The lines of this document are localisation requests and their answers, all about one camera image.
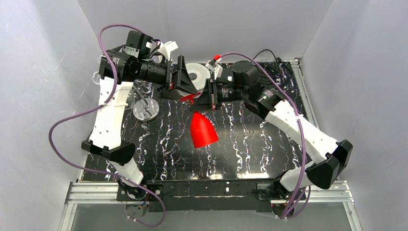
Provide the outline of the red wine glass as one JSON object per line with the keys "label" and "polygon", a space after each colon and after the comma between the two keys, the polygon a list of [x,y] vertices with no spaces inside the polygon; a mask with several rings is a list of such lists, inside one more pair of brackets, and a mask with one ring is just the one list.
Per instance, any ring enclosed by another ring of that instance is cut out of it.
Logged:
{"label": "red wine glass", "polygon": [[219,137],[211,121],[200,112],[193,112],[190,133],[194,148],[202,148],[219,141]]}

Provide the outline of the clear wine glass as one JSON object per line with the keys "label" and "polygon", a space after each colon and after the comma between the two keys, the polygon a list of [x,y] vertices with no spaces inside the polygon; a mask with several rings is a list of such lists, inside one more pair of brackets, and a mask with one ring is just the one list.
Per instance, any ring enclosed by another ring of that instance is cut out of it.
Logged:
{"label": "clear wine glass", "polygon": [[91,81],[96,85],[100,85],[100,79],[101,75],[98,73],[98,71],[94,72],[91,77]]}

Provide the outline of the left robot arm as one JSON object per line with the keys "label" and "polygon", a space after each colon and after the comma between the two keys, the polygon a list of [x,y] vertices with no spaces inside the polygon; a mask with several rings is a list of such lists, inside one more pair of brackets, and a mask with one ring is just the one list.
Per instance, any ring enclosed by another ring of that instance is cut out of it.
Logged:
{"label": "left robot arm", "polygon": [[160,98],[180,100],[180,92],[197,94],[189,78],[184,56],[178,57],[178,66],[171,69],[170,53],[177,49],[174,42],[156,42],[151,36],[131,30],[124,45],[107,50],[100,61],[100,96],[94,128],[81,148],[97,154],[115,167],[121,182],[135,188],[143,174],[133,156],[134,144],[121,137],[121,125],[127,98],[136,80],[159,85]]}

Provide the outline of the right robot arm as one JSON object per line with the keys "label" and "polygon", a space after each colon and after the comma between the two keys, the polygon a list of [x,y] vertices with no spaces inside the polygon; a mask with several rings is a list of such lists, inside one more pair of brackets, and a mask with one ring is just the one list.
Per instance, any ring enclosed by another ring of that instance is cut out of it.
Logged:
{"label": "right robot arm", "polygon": [[194,101],[191,111],[219,109],[224,102],[242,101],[252,113],[282,130],[311,158],[305,167],[287,170],[278,175],[259,195],[284,197],[296,187],[315,185],[329,189],[348,164],[353,145],[326,135],[292,107],[264,71],[250,61],[235,62],[223,70],[215,61],[205,67],[211,71],[203,92]]}

